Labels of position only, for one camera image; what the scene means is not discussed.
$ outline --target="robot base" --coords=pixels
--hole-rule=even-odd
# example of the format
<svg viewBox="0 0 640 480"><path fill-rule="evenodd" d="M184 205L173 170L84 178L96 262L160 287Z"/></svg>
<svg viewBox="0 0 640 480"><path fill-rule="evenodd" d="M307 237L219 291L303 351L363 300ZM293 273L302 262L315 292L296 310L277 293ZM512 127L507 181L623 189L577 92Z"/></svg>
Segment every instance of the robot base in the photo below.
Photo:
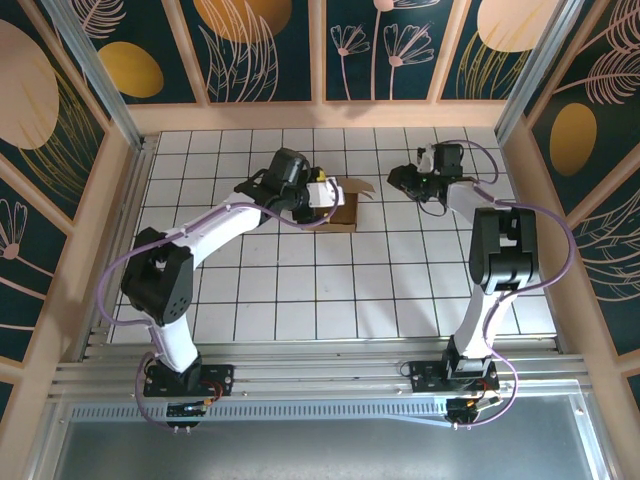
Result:
<svg viewBox="0 0 640 480"><path fill-rule="evenodd" d="M171 381L162 366L152 365L146 370L143 395L148 398L166 397L212 397L220 394L231 395L233 388L233 365L202 365L198 382L192 388L185 388Z"/></svg>
<svg viewBox="0 0 640 480"><path fill-rule="evenodd" d="M468 380L448 380L446 367L442 361L408 362L408 365L413 393L500 390L500 381L493 362L489 365L484 378Z"/></svg>

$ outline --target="robotic arm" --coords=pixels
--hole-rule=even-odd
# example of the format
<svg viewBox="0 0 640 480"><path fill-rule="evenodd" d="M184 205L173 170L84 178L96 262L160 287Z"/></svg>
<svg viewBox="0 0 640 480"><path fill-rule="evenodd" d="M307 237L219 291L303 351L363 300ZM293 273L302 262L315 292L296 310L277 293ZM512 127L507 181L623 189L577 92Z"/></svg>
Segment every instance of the robotic arm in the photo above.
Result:
<svg viewBox="0 0 640 480"><path fill-rule="evenodd" d="M538 273L535 213L494 208L474 189L477 181L463 176L462 154L458 144L418 149L418 164L394 168L387 180L412 200L435 198L473 224L471 301L440 362L409 362L414 392L477 391L483 390L483 385L497 390L490 347L516 295L500 302L488 325L487 314L501 296L525 287ZM454 423L475 420L478 410L467 404L467 399L453 399L448 404L448 418Z"/></svg>
<svg viewBox="0 0 640 480"><path fill-rule="evenodd" d="M243 205L229 208L238 203ZM138 234L134 248L189 232L131 258L121 284L132 306L153 320L150 333L158 347L157 364L165 383L185 394L201 380L202 360L191 339L186 314L198 265L233 238L284 210L304 225L321 218L315 208L343 204L344 192L335 179L327 179L320 168L311 168L303 155L281 148L269 169L237 185L234 193L211 211L180 228L166 232L147 228Z"/></svg>

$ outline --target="cardboard box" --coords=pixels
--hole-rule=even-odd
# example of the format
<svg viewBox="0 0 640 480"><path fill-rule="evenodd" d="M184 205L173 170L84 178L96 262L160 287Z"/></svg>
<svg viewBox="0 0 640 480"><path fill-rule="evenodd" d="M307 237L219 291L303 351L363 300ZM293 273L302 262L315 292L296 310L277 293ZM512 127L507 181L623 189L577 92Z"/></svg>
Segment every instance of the cardboard box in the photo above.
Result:
<svg viewBox="0 0 640 480"><path fill-rule="evenodd" d="M315 232L342 232L352 233L358 226L358 196L364 195L372 199L371 193L375 192L373 185L358 178L336 177L338 185L344 191L344 205L338 207L336 213L328 223L319 227L308 228ZM316 208L319 215L329 213L330 208Z"/></svg>

